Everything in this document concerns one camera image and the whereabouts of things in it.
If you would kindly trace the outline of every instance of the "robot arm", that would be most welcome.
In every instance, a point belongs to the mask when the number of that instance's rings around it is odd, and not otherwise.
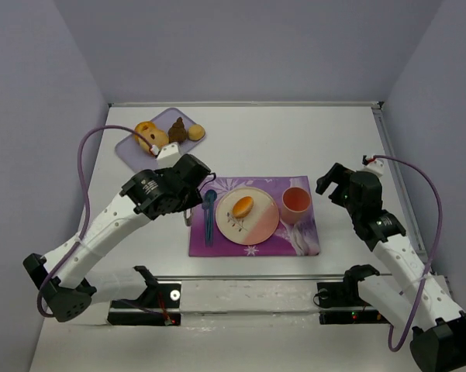
[[[369,250],[385,264],[402,293],[380,280],[370,265],[349,269],[340,290],[326,296],[361,299],[374,306],[394,326],[401,329],[415,313],[410,351],[422,371],[446,372],[466,366],[466,312],[440,287],[425,267],[406,236],[398,219],[382,209],[382,187],[378,179],[380,164],[368,164],[353,171],[341,164],[317,181],[316,192],[323,194],[331,183],[337,187],[330,200],[348,211],[354,231]],[[420,282],[426,278],[418,307]]]
[[[210,174],[204,163],[185,154],[172,168],[142,170],[133,176],[89,226],[82,242],[78,234],[40,256],[23,262],[41,296],[59,322],[69,321],[90,304],[154,296],[158,283],[145,267],[97,274],[91,269],[119,242],[148,222],[167,213],[183,212],[202,203],[198,186]],[[79,245],[66,259],[73,245]],[[54,267],[64,261],[42,287]]]

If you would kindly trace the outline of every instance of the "lavender tray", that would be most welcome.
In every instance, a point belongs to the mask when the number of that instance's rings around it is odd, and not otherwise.
[[[301,177],[218,177],[207,184],[203,190],[217,191],[217,201],[235,188],[250,186],[266,191],[281,205],[283,192],[290,187],[299,187],[310,192],[309,179]],[[316,222],[313,207],[303,219],[294,226],[286,225],[280,221],[273,236],[256,246],[242,246],[229,241],[214,225],[213,245],[205,246],[205,222],[203,220],[202,206],[198,205],[193,211],[192,230],[189,243],[190,257],[237,257],[237,256],[316,256],[320,252],[319,238],[317,236]]]
[[[188,129],[193,124],[196,124],[196,122],[191,120],[177,108],[168,108],[167,110],[155,116],[150,121],[153,122],[158,129],[162,129],[167,133],[167,131],[172,127],[172,124],[175,123],[179,116],[183,118],[183,123],[185,124],[186,129]],[[179,145],[179,150],[181,151],[181,154],[187,153],[189,150],[198,145],[204,139],[205,137],[196,142],[187,139],[181,145]],[[138,143],[136,143],[136,141],[134,140],[133,135],[127,136],[121,142],[116,144],[116,154],[118,157],[121,158],[121,160],[124,163],[129,165],[129,167],[135,173],[142,171],[143,169],[158,168],[157,159],[144,152],[140,145],[138,145]]]

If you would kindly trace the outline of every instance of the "white table surface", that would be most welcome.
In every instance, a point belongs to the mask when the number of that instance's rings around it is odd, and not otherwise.
[[[419,372],[409,340],[389,351],[386,324],[320,325],[315,284],[185,281],[181,327],[106,325],[109,304],[69,323],[46,319],[30,372]],[[200,315],[204,310],[229,314]],[[394,336],[396,344],[400,332]]]
[[[133,128],[166,107],[110,108],[107,124]],[[166,215],[122,241],[96,270],[145,265],[158,277],[287,277],[342,274],[356,264],[388,270],[355,235],[347,212],[315,193],[317,178],[335,162],[361,168],[364,154],[383,153],[372,111],[367,107],[185,107],[202,124],[206,139],[192,153],[218,176],[307,175],[319,233],[317,257],[188,256],[189,230],[182,214]],[[127,133],[107,130],[90,184],[92,215],[119,192],[133,172],[114,151]],[[406,227],[392,176],[381,178],[384,206]]]

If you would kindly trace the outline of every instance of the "cup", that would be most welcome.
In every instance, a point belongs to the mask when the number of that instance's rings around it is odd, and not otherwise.
[[[302,188],[289,188],[282,194],[281,219],[296,224],[309,210],[310,194]]]

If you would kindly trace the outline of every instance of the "wall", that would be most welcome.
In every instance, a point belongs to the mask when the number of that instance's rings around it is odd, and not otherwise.
[[[421,166],[444,203],[435,268],[447,274],[466,309],[466,0],[446,0],[385,103],[396,155]],[[419,176],[403,172],[425,244],[436,205]]]
[[[54,3],[0,0],[0,372],[29,370],[42,320],[22,260],[75,231],[77,145],[107,111]]]
[[[55,0],[109,102],[383,100],[440,0]]]

